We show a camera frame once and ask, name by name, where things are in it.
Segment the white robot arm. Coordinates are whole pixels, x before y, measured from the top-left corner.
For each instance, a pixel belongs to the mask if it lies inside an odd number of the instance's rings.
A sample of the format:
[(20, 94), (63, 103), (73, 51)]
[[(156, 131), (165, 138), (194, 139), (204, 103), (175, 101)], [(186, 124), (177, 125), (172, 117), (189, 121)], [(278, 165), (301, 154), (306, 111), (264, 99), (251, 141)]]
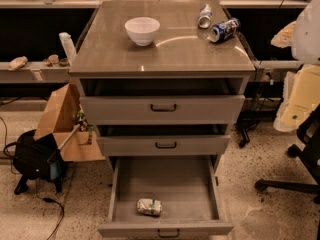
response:
[(283, 102), (273, 124), (278, 131), (290, 132), (320, 104), (320, 0), (311, 0), (295, 21), (272, 38), (271, 44), (291, 47), (293, 58), (303, 64), (297, 73), (287, 73)]

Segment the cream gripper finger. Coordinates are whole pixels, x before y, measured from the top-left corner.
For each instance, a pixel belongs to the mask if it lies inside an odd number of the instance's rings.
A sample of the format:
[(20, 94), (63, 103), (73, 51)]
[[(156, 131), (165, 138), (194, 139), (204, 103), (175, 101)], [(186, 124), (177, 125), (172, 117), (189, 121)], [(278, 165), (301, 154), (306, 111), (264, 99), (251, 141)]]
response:
[(320, 66), (304, 65), (284, 79), (283, 101), (273, 127), (280, 132), (296, 130), (320, 104)]

